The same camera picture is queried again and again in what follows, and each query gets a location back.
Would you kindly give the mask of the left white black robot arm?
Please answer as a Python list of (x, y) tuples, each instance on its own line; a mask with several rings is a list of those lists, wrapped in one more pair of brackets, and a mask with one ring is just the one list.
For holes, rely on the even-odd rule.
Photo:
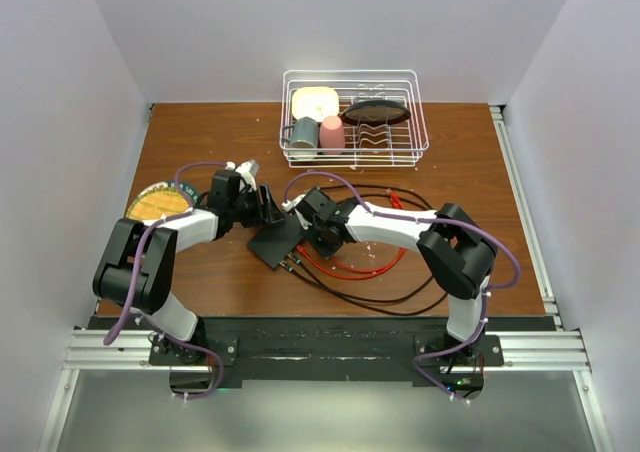
[(256, 182), (259, 165), (227, 163), (215, 172), (203, 204), (156, 220), (123, 218), (116, 222), (95, 272), (94, 294), (121, 307), (121, 315), (103, 339), (112, 344), (131, 314), (159, 332), (185, 364), (215, 360), (207, 354), (202, 319), (172, 292), (175, 257), (195, 245), (218, 240), (236, 224), (255, 228), (283, 219), (266, 184)]

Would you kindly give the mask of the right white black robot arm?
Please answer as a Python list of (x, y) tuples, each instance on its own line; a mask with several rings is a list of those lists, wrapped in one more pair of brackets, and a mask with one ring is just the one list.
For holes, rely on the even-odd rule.
[(447, 211), (399, 211), (358, 198), (339, 204), (319, 189), (283, 202), (321, 253), (330, 256), (345, 243), (379, 242), (413, 251), (425, 261), (446, 293), (449, 317), (445, 351), (459, 365), (481, 352), (486, 291), (497, 248), (457, 206)]

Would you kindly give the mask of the black network switch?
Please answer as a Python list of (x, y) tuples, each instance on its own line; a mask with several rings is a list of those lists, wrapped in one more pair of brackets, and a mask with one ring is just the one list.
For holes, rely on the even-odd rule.
[(247, 248), (270, 269), (280, 263), (303, 240), (303, 228), (296, 216), (287, 215), (259, 231), (247, 244)]

